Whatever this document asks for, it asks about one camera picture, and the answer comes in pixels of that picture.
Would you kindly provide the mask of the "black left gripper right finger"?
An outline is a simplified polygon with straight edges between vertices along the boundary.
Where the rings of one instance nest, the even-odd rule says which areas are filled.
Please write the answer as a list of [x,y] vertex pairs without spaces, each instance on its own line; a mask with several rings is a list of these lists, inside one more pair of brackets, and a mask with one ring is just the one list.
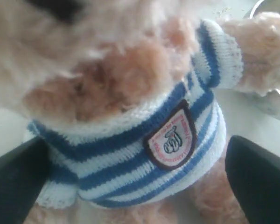
[[225,171],[251,224],[280,224],[280,157],[242,136],[230,138]]

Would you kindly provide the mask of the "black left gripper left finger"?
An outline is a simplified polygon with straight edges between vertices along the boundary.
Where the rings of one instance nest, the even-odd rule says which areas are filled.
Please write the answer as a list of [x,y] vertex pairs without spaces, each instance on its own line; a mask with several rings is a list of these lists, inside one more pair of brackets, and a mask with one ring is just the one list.
[[49,176],[49,147],[35,137],[0,157],[0,224],[22,224]]

